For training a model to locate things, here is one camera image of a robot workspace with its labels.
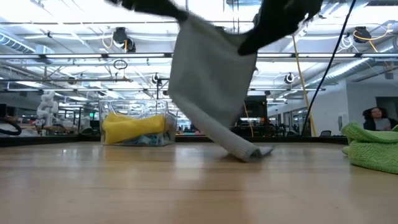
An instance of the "wooden table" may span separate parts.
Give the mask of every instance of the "wooden table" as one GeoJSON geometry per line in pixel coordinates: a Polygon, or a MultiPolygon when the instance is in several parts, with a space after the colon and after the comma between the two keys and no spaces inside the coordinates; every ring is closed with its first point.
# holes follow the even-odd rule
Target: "wooden table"
{"type": "Polygon", "coordinates": [[[212,143],[3,148],[1,223],[397,223],[398,176],[340,150],[278,144],[245,164],[212,143]]]}

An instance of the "yellow cloth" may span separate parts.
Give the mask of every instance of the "yellow cloth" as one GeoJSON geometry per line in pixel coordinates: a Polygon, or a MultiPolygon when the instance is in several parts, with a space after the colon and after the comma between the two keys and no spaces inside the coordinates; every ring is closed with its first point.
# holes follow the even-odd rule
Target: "yellow cloth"
{"type": "Polygon", "coordinates": [[[102,127],[105,130],[105,144],[116,144],[143,134],[162,133],[165,119],[163,115],[135,119],[112,112],[107,115],[102,127]]]}

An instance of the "green cloth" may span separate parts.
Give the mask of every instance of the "green cloth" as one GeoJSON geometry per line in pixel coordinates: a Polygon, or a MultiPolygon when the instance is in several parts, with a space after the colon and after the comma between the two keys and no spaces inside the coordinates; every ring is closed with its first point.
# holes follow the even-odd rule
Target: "green cloth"
{"type": "Polygon", "coordinates": [[[392,131],[368,131],[350,123],[341,132],[347,135],[349,146],[343,153],[352,165],[398,174],[398,126],[392,131]]]}

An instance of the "ceiling duct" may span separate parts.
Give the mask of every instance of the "ceiling duct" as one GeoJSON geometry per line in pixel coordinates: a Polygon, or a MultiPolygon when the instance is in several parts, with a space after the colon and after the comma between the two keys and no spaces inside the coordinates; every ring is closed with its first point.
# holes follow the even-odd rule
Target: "ceiling duct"
{"type": "Polygon", "coordinates": [[[22,54],[35,53],[35,49],[25,44],[24,40],[20,40],[20,38],[7,33],[5,30],[0,30],[0,44],[22,54]]]}
{"type": "MultiPolygon", "coordinates": [[[[31,47],[24,39],[5,30],[0,30],[0,44],[22,54],[54,54],[54,51],[44,45],[35,44],[31,47]]],[[[37,62],[51,64],[52,59],[35,59],[37,62]]]]}
{"type": "MultiPolygon", "coordinates": [[[[376,48],[380,53],[398,53],[398,36],[395,36],[381,44],[378,44],[376,48]]],[[[330,69],[328,75],[325,78],[325,81],[323,82],[323,85],[336,83],[339,80],[347,78],[351,75],[355,75],[358,72],[365,71],[377,64],[378,62],[375,58],[362,58],[352,61],[350,63],[340,63],[330,69]]],[[[317,87],[323,75],[323,73],[318,74],[318,76],[315,77],[314,81],[308,83],[308,87],[317,87]]]]}

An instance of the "woman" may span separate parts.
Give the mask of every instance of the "woman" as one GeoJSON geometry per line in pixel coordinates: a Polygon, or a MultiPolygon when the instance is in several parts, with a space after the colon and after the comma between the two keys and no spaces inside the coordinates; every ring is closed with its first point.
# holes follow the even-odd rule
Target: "woman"
{"type": "Polygon", "coordinates": [[[388,118],[387,111],[384,108],[371,108],[363,112],[365,123],[363,128],[370,131],[391,131],[398,125],[394,119],[388,118]]]}

